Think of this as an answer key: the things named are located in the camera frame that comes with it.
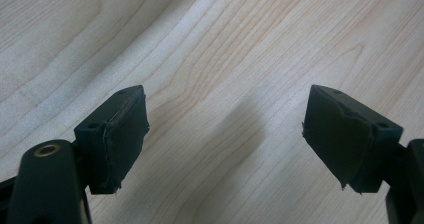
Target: light wood table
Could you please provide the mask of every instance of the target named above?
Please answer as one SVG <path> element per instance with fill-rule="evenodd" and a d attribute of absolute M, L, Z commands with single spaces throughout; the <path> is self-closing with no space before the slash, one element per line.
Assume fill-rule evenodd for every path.
<path fill-rule="evenodd" d="M 424 0 L 0 0 L 0 178 L 118 89 L 151 124 L 94 223 L 387 223 L 302 138 L 311 84 L 424 136 Z"/>

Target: black plastic part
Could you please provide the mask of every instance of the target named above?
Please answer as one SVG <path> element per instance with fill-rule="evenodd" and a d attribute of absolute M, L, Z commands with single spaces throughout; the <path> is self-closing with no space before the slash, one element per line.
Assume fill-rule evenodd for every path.
<path fill-rule="evenodd" d="M 7 223 L 91 223 L 74 158 L 72 144 L 64 140 L 29 149 L 22 157 Z"/>
<path fill-rule="evenodd" d="M 356 192 L 377 192 L 383 177 L 379 167 L 395 152 L 402 127 L 350 96 L 313 85 L 303 136 L 341 182 Z"/>
<path fill-rule="evenodd" d="M 405 169 L 416 206 L 411 224 L 424 223 L 424 139 L 411 141 L 406 152 Z"/>
<path fill-rule="evenodd" d="M 15 185 L 16 177 L 12 177 L 0 183 L 0 223 L 6 222 L 7 210 L 9 208 L 12 191 Z"/>
<path fill-rule="evenodd" d="M 91 193 L 115 193 L 139 156 L 149 131 L 143 87 L 116 92 L 74 131 L 81 155 L 89 160 Z"/>
<path fill-rule="evenodd" d="M 416 213 L 410 190 L 405 192 L 390 188 L 386 196 L 386 208 L 390 224 L 409 224 Z"/>

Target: metal bolt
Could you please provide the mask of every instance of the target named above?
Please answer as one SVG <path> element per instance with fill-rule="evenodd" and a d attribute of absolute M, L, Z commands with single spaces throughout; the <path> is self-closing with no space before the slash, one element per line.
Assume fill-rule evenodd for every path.
<path fill-rule="evenodd" d="M 50 155 L 58 152 L 59 149 L 60 149 L 60 146 L 58 144 L 47 144 L 47 145 L 44 145 L 44 146 L 38 148 L 34 152 L 34 156 L 36 156 L 36 157 L 50 156 Z"/>

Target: hole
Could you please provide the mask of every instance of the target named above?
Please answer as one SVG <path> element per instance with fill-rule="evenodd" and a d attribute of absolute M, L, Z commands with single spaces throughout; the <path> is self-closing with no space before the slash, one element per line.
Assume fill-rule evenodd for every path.
<path fill-rule="evenodd" d="M 91 123 L 90 125 L 88 125 L 88 128 L 95 129 L 95 128 L 99 127 L 99 126 L 100 126 L 99 123 Z"/>
<path fill-rule="evenodd" d="M 387 125 L 386 123 L 383 123 L 383 122 L 377 123 L 377 126 L 382 127 L 382 128 L 388 128 L 389 127 L 389 125 Z"/>
<path fill-rule="evenodd" d="M 60 146 L 58 144 L 47 144 L 45 146 L 38 148 L 35 151 L 34 155 L 36 157 L 46 157 L 56 153 L 57 151 L 59 151 L 59 149 L 60 149 Z"/>

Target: wood grain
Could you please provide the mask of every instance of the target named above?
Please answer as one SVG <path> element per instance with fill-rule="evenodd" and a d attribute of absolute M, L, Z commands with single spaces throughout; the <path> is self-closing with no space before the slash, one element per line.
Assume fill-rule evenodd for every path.
<path fill-rule="evenodd" d="M 151 131 L 95 223 L 387 223 L 302 138 L 311 84 L 424 136 L 424 0 L 0 0 L 0 178 L 118 89 Z"/>

